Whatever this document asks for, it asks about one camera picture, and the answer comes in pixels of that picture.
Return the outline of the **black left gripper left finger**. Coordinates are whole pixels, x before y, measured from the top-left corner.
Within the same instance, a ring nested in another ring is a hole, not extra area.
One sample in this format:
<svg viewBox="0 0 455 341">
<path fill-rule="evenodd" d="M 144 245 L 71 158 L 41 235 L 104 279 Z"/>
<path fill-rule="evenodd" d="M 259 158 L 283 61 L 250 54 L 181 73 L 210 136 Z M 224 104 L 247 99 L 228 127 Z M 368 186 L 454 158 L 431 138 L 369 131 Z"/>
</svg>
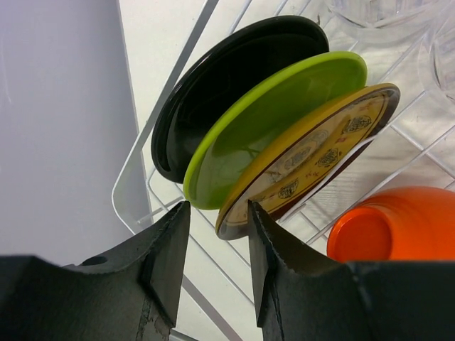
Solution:
<svg viewBox="0 0 455 341">
<path fill-rule="evenodd" d="M 168 340 L 176 325 L 191 209 L 158 222 L 80 265 L 64 340 Z"/>
</svg>

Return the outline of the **yellow patterned plate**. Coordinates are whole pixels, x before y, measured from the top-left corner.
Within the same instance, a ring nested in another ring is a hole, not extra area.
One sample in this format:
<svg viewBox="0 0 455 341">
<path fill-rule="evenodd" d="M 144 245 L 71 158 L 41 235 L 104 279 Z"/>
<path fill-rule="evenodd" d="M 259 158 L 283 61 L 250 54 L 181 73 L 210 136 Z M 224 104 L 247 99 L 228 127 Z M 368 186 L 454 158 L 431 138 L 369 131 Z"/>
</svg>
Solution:
<svg viewBox="0 0 455 341">
<path fill-rule="evenodd" d="M 378 134 L 400 100 L 392 83 L 332 99 L 292 124 L 246 167 L 220 208 L 219 238 L 247 234 L 247 203 L 258 202 L 278 220 L 310 193 L 362 141 Z"/>
</svg>

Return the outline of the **black round plate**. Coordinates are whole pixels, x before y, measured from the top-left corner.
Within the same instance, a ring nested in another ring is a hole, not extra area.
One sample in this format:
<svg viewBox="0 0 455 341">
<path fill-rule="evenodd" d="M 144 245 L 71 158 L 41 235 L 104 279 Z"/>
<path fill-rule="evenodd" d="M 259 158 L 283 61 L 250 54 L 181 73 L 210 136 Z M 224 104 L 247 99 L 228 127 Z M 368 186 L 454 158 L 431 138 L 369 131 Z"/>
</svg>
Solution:
<svg viewBox="0 0 455 341">
<path fill-rule="evenodd" d="M 157 171 L 182 183 L 203 137 L 241 96 L 274 73 L 328 50 L 320 25 L 292 15 L 266 18 L 219 42 L 178 81 L 159 113 L 151 139 Z"/>
</svg>

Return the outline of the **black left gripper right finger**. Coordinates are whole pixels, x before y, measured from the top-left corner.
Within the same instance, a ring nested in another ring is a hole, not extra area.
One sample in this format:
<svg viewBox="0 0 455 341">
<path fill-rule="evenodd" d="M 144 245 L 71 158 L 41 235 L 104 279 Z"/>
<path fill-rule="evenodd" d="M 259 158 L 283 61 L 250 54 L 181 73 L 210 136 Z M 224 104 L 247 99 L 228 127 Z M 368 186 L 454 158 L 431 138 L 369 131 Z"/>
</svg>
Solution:
<svg viewBox="0 0 455 341">
<path fill-rule="evenodd" d="M 248 203 L 257 326 L 264 340 L 358 340 L 359 300 L 346 265 L 330 260 Z"/>
</svg>

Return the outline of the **green round plate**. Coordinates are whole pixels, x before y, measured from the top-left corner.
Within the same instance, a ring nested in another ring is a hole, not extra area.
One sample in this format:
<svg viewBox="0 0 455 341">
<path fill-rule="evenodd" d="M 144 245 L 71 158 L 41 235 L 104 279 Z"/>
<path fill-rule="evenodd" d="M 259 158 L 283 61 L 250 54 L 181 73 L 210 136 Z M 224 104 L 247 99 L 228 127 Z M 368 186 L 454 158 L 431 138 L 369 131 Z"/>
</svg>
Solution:
<svg viewBox="0 0 455 341">
<path fill-rule="evenodd" d="M 203 137 L 184 177 L 184 198 L 202 210 L 220 208 L 243 171 L 278 135 L 327 101 L 363 88 L 367 76 L 359 54 L 333 51 L 260 82 Z"/>
</svg>

